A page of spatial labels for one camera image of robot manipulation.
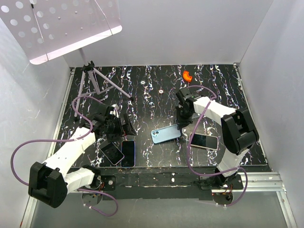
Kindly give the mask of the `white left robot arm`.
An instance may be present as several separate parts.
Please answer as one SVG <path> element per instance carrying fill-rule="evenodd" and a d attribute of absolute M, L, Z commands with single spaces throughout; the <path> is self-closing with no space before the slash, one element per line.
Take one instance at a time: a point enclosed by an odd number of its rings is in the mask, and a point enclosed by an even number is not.
<path fill-rule="evenodd" d="M 70 142 L 43 163 L 36 162 L 30 168 L 29 196 L 59 207 L 67 194 L 81 187 L 96 190 L 102 184 L 101 172 L 90 165 L 69 172 L 77 159 L 99 138 L 105 136 L 108 142 L 116 142 L 127 135 L 136 135 L 127 113 L 120 118 L 114 106 L 102 106 L 102 111 L 82 119 Z"/>

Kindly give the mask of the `blue phone case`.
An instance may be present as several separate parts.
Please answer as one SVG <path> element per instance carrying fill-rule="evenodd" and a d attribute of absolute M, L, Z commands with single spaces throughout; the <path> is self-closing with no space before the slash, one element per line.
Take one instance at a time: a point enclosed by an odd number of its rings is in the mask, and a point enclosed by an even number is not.
<path fill-rule="evenodd" d="M 151 131 L 152 141 L 154 144 L 170 141 L 181 136 L 181 132 L 176 124 L 166 126 Z"/>

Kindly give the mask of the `lilac phone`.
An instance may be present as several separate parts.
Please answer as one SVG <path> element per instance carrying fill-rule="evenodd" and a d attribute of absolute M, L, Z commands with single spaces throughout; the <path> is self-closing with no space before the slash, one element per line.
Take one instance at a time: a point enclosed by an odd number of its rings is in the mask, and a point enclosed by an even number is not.
<path fill-rule="evenodd" d="M 99 149 L 112 165 L 118 165 L 124 159 L 124 154 L 113 142 L 102 142 Z"/>

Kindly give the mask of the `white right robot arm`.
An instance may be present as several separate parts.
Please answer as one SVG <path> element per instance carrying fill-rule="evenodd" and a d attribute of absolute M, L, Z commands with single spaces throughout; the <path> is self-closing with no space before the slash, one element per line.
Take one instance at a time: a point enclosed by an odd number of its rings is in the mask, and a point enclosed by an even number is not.
<path fill-rule="evenodd" d="M 248 109 L 238 110 L 224 106 L 215 101 L 217 95 L 214 92 L 211 97 L 207 97 L 191 92 L 190 88 L 181 88 L 176 93 L 179 101 L 176 106 L 177 127 L 182 130 L 191 124 L 194 114 L 205 116 L 221 126 L 225 151 L 212 176 L 215 184 L 225 189 L 231 185 L 245 154 L 259 140 L 258 131 Z"/>

